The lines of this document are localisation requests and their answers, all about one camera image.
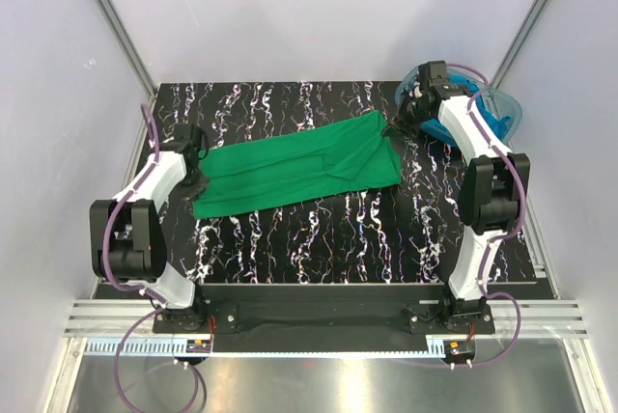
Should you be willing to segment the green t shirt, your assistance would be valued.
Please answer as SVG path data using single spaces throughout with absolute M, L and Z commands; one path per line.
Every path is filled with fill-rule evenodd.
M 326 126 L 212 149 L 210 180 L 193 203 L 199 220 L 397 185 L 401 157 L 379 111 Z

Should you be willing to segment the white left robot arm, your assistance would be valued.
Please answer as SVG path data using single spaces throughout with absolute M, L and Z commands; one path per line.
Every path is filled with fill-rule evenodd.
M 169 332 L 197 332 L 209 318 L 198 286 L 168 262 L 159 221 L 171 194 L 190 203 L 204 194 L 209 181 L 200 162 L 208 152 L 205 131 L 183 124 L 169 140 L 154 143 L 154 153 L 127 187 L 89 210 L 94 273 L 119 291 L 147 296 Z

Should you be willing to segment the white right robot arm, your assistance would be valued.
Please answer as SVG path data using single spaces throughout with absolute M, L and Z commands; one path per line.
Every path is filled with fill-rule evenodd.
M 463 242 L 453 272 L 430 320 L 450 332 L 465 331 L 484 316 L 487 281 L 500 244 L 522 228 L 530 160 L 513 153 L 493 132 L 477 106 L 489 88 L 476 92 L 452 80 L 444 61 L 420 65 L 398 101 L 398 112 L 383 135 L 412 136 L 423 123 L 438 120 L 450 133 L 466 164 L 458 197 Z

